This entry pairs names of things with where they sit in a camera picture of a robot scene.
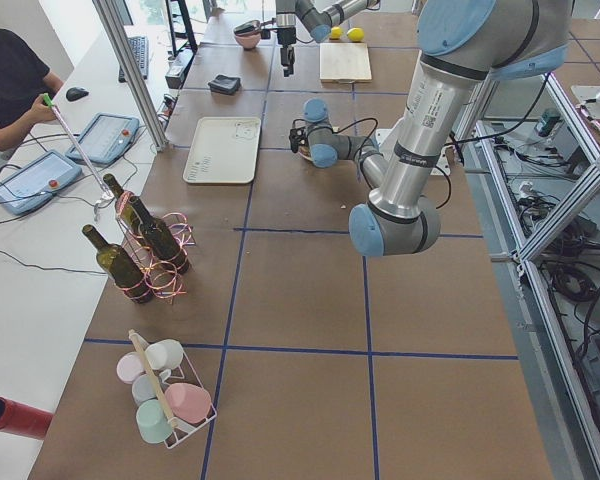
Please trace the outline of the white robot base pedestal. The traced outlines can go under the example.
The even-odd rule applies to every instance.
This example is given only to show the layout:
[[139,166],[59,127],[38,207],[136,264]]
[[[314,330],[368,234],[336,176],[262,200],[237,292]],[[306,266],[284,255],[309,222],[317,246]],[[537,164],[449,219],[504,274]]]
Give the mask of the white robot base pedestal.
[[[390,160],[391,155],[394,153],[394,147],[396,142],[400,139],[400,126],[396,128],[379,128],[375,133],[375,140],[378,143],[379,150],[383,156]],[[432,157],[433,151],[428,150],[428,146],[419,146],[404,143],[404,148],[409,150],[411,153],[423,154],[425,157]],[[431,171],[432,175],[451,174],[451,167],[449,160],[447,159],[444,148],[437,151],[436,155],[436,166]]]

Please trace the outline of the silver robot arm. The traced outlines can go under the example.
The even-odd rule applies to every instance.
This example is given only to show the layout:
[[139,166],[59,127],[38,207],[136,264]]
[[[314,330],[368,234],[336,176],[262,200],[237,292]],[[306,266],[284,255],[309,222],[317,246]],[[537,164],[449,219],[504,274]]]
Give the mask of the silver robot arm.
[[352,160],[371,186],[349,214],[361,255],[418,253],[435,243],[440,218],[423,189],[460,110],[488,77],[527,78],[561,66],[572,10],[570,1],[427,2],[417,25],[418,63],[388,155],[371,138],[335,132],[324,101],[305,103],[313,164]]
[[276,1],[274,30],[280,47],[283,75],[289,77],[294,74],[297,22],[305,27],[315,42],[322,43],[328,39],[333,27],[340,26],[358,13],[379,4],[376,0],[342,0],[319,11],[309,0]]

